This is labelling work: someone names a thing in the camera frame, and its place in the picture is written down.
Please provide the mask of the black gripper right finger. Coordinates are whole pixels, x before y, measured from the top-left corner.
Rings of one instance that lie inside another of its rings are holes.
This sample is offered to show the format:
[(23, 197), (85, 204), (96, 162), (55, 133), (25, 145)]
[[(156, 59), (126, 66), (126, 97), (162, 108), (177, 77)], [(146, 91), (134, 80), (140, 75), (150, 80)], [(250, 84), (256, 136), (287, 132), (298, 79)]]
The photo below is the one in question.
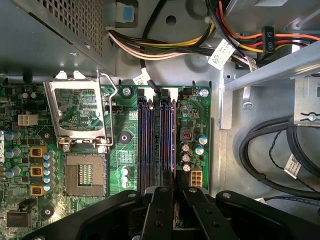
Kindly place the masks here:
[(221, 191), (215, 197), (192, 186), (189, 176), (176, 172), (188, 219), (200, 228), (198, 240), (318, 240), (320, 227), (312, 222), (246, 197)]

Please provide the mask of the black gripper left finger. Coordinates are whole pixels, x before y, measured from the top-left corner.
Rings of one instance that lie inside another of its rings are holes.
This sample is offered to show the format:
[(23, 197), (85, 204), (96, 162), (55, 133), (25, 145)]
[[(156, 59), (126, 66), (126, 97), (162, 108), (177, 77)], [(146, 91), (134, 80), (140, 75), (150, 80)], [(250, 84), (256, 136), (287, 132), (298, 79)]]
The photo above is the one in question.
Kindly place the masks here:
[(25, 240), (130, 240), (161, 236), (173, 230), (174, 180), (163, 171), (164, 185), (142, 195), (125, 190), (24, 236)]

